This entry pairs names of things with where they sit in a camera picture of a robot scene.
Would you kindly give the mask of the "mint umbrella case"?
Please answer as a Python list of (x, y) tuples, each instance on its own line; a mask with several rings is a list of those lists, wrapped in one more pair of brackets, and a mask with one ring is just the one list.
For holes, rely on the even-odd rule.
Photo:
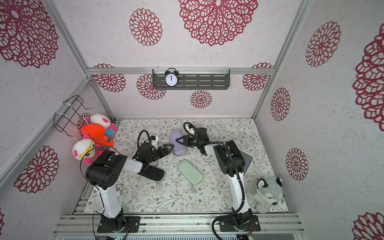
[(181, 161), (177, 168), (179, 172), (194, 186), (200, 184), (204, 179), (202, 173), (187, 160)]

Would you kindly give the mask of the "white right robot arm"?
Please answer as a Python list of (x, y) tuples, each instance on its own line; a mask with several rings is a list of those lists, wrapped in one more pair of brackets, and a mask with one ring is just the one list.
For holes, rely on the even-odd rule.
[(232, 215), (241, 215), (249, 211), (244, 187), (244, 171), (246, 160), (233, 140), (210, 141), (207, 129), (198, 128), (192, 123), (183, 123), (186, 135), (176, 142), (186, 147), (197, 147), (202, 154), (213, 153), (221, 172), (228, 178), (233, 200)]

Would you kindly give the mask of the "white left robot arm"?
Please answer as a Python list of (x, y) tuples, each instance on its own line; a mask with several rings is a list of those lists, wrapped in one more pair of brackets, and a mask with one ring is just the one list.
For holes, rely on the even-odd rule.
[(151, 166), (169, 155), (174, 149), (173, 144), (164, 144), (155, 147), (153, 139), (143, 142), (138, 146), (132, 159), (117, 152), (105, 150), (86, 170), (86, 178), (99, 193), (103, 206), (103, 217), (115, 220), (123, 214), (123, 209), (118, 200), (116, 182), (122, 171), (137, 173), (153, 181), (161, 181), (165, 171)]

